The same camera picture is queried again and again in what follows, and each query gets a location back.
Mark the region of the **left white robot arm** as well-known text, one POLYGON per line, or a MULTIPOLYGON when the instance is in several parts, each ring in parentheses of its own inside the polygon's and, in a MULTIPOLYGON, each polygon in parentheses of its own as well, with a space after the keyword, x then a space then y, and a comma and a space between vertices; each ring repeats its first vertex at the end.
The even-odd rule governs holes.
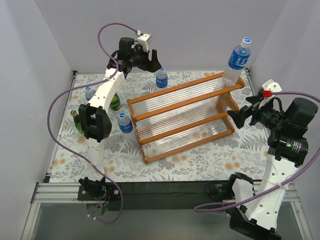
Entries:
POLYGON ((133 68, 154 73, 162 66, 158 60, 157 50, 149 49, 151 37, 143 34, 137 39, 122 37, 118 50, 110 55, 106 66, 104 83, 86 104, 78 108, 81 128, 87 143, 87 159, 91 166, 85 178, 79 182, 84 191, 95 200, 119 201, 120 190, 107 183, 103 174, 105 141, 112 130, 108 110, 117 89, 125 81, 133 68))

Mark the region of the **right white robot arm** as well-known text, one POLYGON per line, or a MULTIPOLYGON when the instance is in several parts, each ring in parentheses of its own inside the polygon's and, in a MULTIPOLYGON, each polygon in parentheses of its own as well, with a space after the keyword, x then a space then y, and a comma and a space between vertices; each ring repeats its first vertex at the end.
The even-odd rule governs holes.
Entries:
POLYGON ((260 123, 270 130, 266 169, 257 192, 253 180, 236 172, 229 178, 227 195, 241 203, 231 210, 229 227, 253 240, 280 240, 276 232, 277 218, 288 184, 281 183, 293 176, 303 164, 309 144, 304 134, 315 117, 318 106, 312 101, 296 97, 286 111, 274 109, 273 100, 261 95, 247 97, 250 106, 229 110, 237 128, 260 123))

